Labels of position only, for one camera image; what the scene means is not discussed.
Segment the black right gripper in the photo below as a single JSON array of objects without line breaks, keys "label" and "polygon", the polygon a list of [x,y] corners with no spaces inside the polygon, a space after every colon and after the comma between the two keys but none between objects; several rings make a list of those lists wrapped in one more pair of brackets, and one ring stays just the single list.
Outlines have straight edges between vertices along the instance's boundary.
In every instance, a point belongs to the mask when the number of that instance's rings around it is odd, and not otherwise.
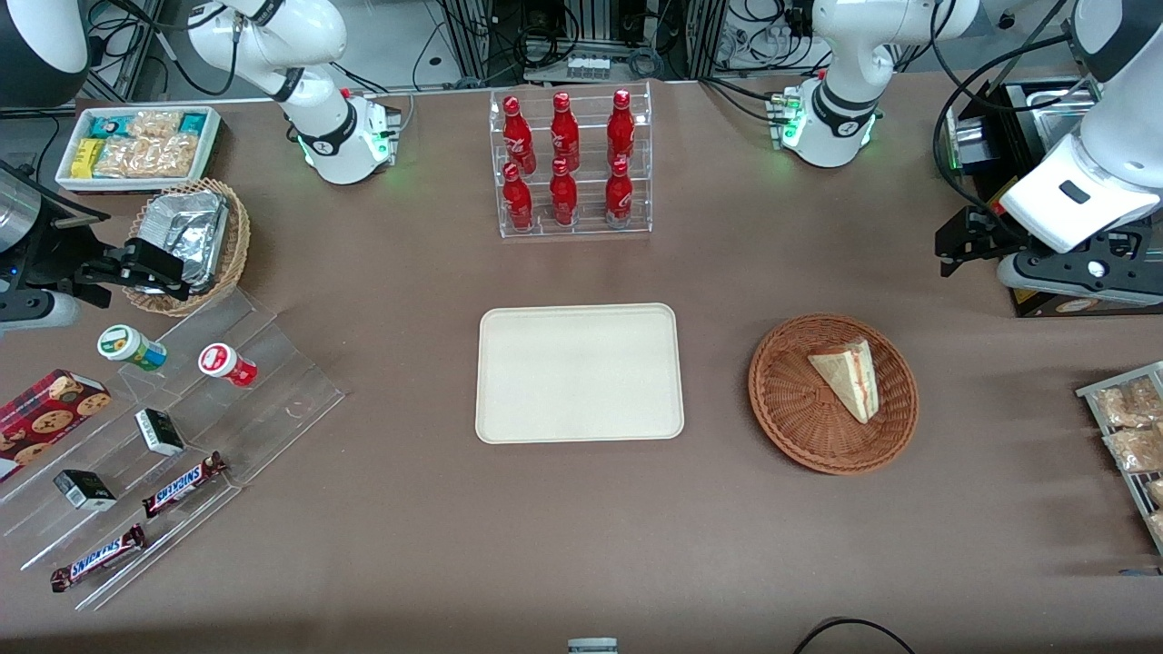
[{"label": "black right gripper", "polygon": [[124,268],[112,258],[112,248],[100,242],[87,223],[60,229],[59,219],[74,218],[59,207],[3,207],[3,261],[1,290],[57,290],[60,282],[150,287],[185,303],[190,284],[183,280],[185,263],[147,240],[124,241]]}]

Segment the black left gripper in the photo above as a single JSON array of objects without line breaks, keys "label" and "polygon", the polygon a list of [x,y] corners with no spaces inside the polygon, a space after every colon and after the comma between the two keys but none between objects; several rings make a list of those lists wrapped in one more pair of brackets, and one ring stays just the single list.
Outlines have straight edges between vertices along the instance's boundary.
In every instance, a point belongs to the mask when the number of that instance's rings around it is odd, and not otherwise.
[{"label": "black left gripper", "polygon": [[962,207],[936,232],[939,273],[950,277],[968,262],[1000,260],[1018,254],[1023,273],[1126,273],[1158,264],[1153,227],[1118,227],[1080,242],[1068,253],[1034,246],[1029,235],[992,234],[994,219],[975,207]]}]

